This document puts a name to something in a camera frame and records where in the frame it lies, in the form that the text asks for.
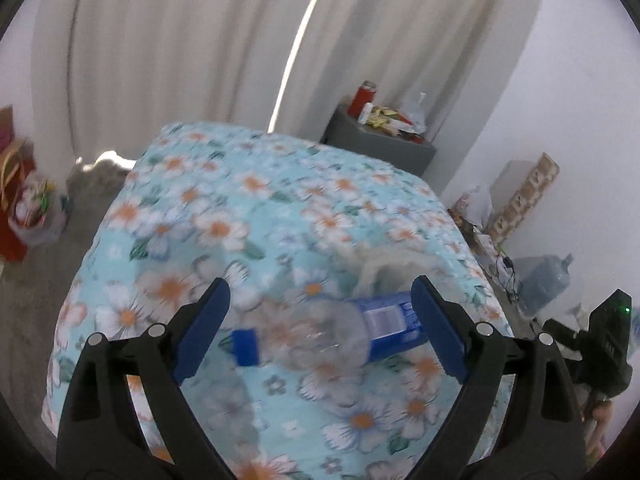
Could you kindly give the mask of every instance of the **screw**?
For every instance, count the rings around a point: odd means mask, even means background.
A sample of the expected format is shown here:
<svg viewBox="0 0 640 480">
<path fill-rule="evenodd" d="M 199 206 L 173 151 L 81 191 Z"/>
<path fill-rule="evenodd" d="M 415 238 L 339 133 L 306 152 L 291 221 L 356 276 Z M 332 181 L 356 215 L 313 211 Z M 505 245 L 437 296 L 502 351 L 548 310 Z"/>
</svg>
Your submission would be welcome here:
<svg viewBox="0 0 640 480">
<path fill-rule="evenodd" d="M 492 333 L 494 333 L 494 327 L 492 327 L 488 323 L 478 323 L 476 325 L 476 330 L 478 331 L 479 334 L 485 335 L 485 336 L 489 336 Z"/>
<path fill-rule="evenodd" d="M 155 325 L 150 326 L 147 332 L 151 337 L 160 337 L 165 331 L 166 328 L 163 324 L 156 323 Z"/>
<path fill-rule="evenodd" d="M 551 337 L 551 334 L 548 334 L 546 332 L 543 332 L 542 334 L 540 334 L 538 336 L 538 339 L 540 339 L 540 342 L 543 345 L 551 346 L 554 343 L 554 339 L 553 337 Z"/>
<path fill-rule="evenodd" d="M 89 339 L 86 340 L 89 345 L 96 346 L 100 344 L 102 341 L 102 334 L 100 332 L 95 332 L 89 336 Z"/>
</svg>

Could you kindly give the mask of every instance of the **clear plastic bottle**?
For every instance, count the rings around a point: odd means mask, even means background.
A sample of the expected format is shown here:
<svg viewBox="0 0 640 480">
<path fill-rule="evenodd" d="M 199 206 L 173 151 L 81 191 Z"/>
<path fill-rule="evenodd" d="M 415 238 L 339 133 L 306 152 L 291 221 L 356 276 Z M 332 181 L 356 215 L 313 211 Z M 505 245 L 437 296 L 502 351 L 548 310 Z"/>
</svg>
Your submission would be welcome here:
<svg viewBox="0 0 640 480">
<path fill-rule="evenodd" d="M 277 328 L 234 330 L 241 366 L 271 360 L 290 370 L 359 368 L 427 341 L 411 293 L 350 301 L 305 301 Z"/>
<path fill-rule="evenodd" d="M 566 290 L 571 283 L 569 265 L 573 260 L 572 254 L 564 260 L 551 254 L 542 256 L 537 266 L 522 280 L 518 307 L 523 316 L 532 319 Z"/>
</svg>

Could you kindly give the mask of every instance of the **black device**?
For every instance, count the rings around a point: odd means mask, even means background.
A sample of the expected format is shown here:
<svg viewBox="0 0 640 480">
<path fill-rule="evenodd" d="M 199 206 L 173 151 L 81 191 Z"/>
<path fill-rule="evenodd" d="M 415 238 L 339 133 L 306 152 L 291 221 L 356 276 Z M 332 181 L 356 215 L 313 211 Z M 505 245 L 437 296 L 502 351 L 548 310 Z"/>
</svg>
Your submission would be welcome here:
<svg viewBox="0 0 640 480">
<path fill-rule="evenodd" d="M 588 331 L 574 332 L 550 319 L 543 330 L 567 348 L 578 351 L 582 360 L 565 359 L 575 384 L 586 384 L 606 397 L 625 391 L 631 382 L 626 351 L 631 332 L 631 297 L 616 290 L 589 316 Z"/>
<path fill-rule="evenodd" d="M 197 304 L 184 306 L 167 325 L 153 325 L 129 340 L 89 337 L 60 420 L 57 470 L 63 478 L 234 478 L 176 380 L 197 370 L 193 357 L 204 355 L 228 300 L 228 285 L 217 279 Z M 580 478 L 585 471 L 580 412 L 553 341 L 508 338 L 488 323 L 473 323 L 461 306 L 444 301 L 425 276 L 414 282 L 412 303 L 422 325 L 429 327 L 446 373 L 462 389 L 409 478 Z M 174 465 L 149 453 L 126 374 L 140 376 Z M 504 374 L 516 374 L 516 381 L 494 452 L 468 465 Z"/>
</svg>

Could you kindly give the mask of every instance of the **bed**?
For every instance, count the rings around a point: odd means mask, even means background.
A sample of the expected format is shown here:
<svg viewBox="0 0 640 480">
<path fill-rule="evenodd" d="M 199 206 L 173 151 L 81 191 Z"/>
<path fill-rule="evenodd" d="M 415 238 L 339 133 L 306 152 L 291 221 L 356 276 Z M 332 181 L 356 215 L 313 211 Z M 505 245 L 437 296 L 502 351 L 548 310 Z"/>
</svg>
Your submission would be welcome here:
<svg viewBox="0 0 640 480">
<path fill-rule="evenodd" d="M 137 336 L 224 276 L 231 308 L 182 391 L 236 476 L 404 478 L 460 390 L 429 344 L 329 376 L 273 363 L 238 368 L 229 353 L 230 329 L 275 323 L 284 302 L 351 297 L 356 276 L 334 255 L 336 247 L 363 242 L 436 255 L 438 273 L 455 280 L 455 299 L 472 319 L 511 335 L 460 232 L 420 178 L 380 160 L 229 124 L 164 127 L 127 176 L 62 306 L 43 420 L 56 434 L 91 333 Z M 150 451 L 171 460 L 139 378 L 128 381 Z M 505 378 L 475 460 L 492 447 L 510 389 Z"/>
</svg>

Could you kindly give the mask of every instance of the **red can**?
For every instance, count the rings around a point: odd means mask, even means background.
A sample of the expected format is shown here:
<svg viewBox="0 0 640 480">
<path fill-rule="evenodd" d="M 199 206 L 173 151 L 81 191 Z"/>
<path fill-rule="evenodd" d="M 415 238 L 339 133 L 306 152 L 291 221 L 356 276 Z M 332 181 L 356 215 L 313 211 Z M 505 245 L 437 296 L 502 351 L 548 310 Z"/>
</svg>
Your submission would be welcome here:
<svg viewBox="0 0 640 480">
<path fill-rule="evenodd" d="M 356 95 L 351 102 L 351 106 L 347 110 L 347 113 L 357 119 L 360 116 L 364 105 L 373 101 L 373 98 L 376 96 L 376 84 L 371 81 L 365 81 L 360 85 Z"/>
</svg>

